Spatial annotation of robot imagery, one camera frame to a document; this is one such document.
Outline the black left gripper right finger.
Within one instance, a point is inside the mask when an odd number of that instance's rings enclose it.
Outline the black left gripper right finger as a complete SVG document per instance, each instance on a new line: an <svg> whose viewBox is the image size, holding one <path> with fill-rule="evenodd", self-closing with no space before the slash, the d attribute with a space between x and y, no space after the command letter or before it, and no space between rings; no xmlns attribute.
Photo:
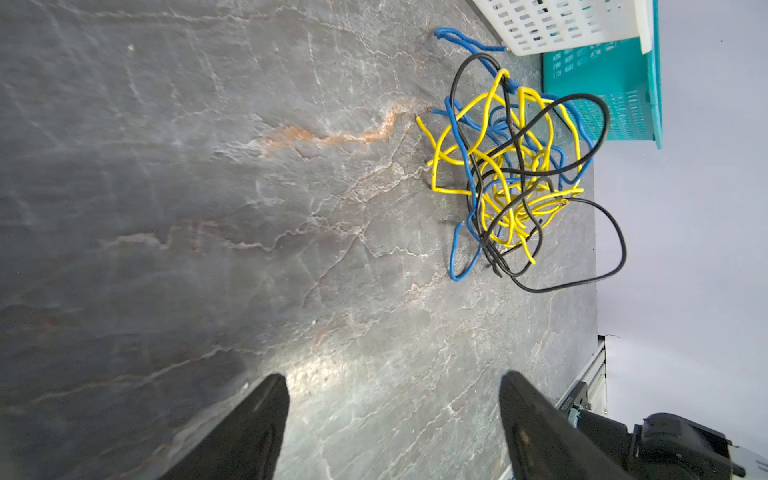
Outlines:
<svg viewBox="0 0 768 480"><path fill-rule="evenodd" d="M501 378L499 411L517 479L628 479L522 373Z"/></svg>

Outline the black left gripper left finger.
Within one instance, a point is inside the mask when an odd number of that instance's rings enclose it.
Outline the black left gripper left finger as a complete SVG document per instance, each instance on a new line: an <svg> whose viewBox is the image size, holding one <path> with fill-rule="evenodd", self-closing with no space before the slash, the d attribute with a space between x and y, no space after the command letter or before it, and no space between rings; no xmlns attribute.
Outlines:
<svg viewBox="0 0 768 480"><path fill-rule="evenodd" d="M289 413L286 377L268 375L164 479L271 479Z"/></svg>

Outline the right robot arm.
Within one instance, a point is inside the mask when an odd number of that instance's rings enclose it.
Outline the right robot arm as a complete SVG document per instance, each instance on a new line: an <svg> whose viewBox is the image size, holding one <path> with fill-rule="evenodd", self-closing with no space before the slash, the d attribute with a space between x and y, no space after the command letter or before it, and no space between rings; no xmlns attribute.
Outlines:
<svg viewBox="0 0 768 480"><path fill-rule="evenodd" d="M656 413L626 425L590 409L579 381L557 403L569 423L635 479L765 479L767 458L702 424Z"/></svg>

